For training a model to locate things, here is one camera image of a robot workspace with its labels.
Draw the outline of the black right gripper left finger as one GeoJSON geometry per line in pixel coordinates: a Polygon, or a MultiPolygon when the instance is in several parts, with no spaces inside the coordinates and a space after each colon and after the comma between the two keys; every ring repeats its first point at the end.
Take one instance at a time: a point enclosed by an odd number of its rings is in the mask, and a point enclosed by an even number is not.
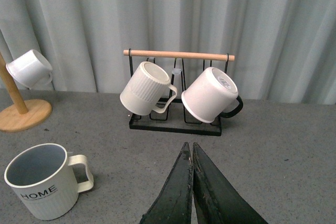
{"type": "Polygon", "coordinates": [[[194,167],[185,142],[154,203],[140,223],[191,223],[194,167]]]}

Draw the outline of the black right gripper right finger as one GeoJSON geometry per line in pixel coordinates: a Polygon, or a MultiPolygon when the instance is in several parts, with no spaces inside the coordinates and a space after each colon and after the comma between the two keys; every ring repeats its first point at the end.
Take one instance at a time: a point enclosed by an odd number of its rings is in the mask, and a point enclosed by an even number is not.
{"type": "Polygon", "coordinates": [[[193,193],[198,223],[266,223],[221,173],[198,143],[193,144],[193,193]]]}

